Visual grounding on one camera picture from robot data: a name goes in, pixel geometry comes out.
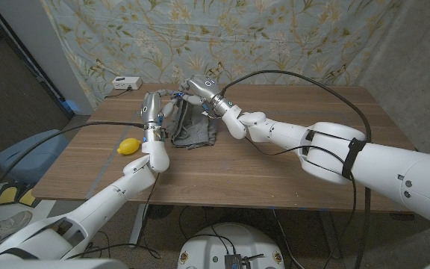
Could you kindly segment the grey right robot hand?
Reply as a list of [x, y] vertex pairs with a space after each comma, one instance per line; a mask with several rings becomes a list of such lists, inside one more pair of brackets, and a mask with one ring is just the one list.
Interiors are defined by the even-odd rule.
[[204, 103], [207, 103], [213, 108], [214, 113], [218, 117], [222, 117], [234, 106], [233, 103], [224, 96], [218, 84], [207, 76], [192, 75], [182, 81], [180, 88], [187, 91], [192, 90]]

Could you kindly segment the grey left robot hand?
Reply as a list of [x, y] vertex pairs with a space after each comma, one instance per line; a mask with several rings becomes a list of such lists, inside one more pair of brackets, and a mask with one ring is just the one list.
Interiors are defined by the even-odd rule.
[[172, 90], [148, 92], [143, 99], [140, 114], [144, 123], [143, 142], [164, 141], [167, 134], [163, 120], [173, 115], [181, 93]]

